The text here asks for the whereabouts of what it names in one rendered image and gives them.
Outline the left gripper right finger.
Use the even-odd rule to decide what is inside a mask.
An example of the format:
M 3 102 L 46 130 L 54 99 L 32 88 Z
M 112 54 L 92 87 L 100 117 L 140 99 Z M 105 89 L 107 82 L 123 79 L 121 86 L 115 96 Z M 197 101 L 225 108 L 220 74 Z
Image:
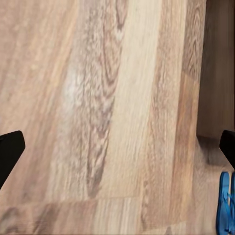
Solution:
M 219 147 L 235 170 L 235 132 L 224 130 Z

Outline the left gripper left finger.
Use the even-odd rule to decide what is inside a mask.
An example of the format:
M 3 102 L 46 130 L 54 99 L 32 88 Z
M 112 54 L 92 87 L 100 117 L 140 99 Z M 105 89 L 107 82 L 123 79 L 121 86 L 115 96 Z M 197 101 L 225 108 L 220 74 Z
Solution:
M 21 130 L 0 136 L 0 189 L 25 150 Z

